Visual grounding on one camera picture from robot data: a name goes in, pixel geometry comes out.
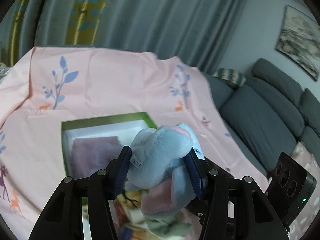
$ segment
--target landscape painting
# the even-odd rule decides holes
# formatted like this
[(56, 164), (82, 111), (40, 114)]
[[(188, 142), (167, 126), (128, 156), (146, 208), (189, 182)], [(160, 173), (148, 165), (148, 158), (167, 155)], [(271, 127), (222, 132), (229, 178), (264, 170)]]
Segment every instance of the landscape painting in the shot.
[(320, 68), (320, 27), (314, 20), (287, 5), (276, 49), (317, 81)]

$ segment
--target blue stuffed elephant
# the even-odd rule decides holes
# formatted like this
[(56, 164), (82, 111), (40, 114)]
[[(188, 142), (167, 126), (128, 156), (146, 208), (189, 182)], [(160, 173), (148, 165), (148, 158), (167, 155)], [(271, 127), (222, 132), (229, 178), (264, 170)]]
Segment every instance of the blue stuffed elephant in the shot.
[(196, 197), (182, 159), (192, 147), (198, 158), (204, 159), (196, 135), (184, 123), (147, 128), (137, 134), (131, 144), (125, 190), (150, 189), (141, 201), (144, 216), (172, 216)]

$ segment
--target pink polka dot cloth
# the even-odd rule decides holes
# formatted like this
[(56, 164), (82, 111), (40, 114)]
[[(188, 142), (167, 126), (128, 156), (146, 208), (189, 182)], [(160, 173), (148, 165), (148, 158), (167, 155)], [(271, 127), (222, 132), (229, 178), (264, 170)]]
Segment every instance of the pink polka dot cloth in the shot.
[(298, 240), (307, 231), (320, 210), (320, 168), (314, 156), (300, 142), (294, 148), (291, 158), (310, 172), (317, 180), (313, 194), (301, 213), (290, 225), (289, 239)]

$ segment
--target white fabric label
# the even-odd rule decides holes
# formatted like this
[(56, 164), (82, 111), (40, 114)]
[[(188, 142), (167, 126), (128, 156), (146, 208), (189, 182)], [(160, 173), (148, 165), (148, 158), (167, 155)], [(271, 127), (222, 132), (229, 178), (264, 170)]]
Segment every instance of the white fabric label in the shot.
[(139, 159), (135, 155), (132, 155), (130, 162), (132, 163), (133, 166), (135, 166), (138, 169), (143, 164), (141, 161), (139, 161)]

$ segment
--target pink bedsheet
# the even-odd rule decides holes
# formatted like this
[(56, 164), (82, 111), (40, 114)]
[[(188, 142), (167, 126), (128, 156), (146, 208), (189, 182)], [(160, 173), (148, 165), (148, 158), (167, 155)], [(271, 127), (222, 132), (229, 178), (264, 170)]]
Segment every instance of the pink bedsheet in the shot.
[(133, 112), (147, 112), (157, 125), (187, 123), (206, 157), (268, 187), (231, 138), (197, 68), (152, 53), (37, 47), (0, 85), (0, 212), (18, 239), (28, 239), (65, 176), (61, 121)]

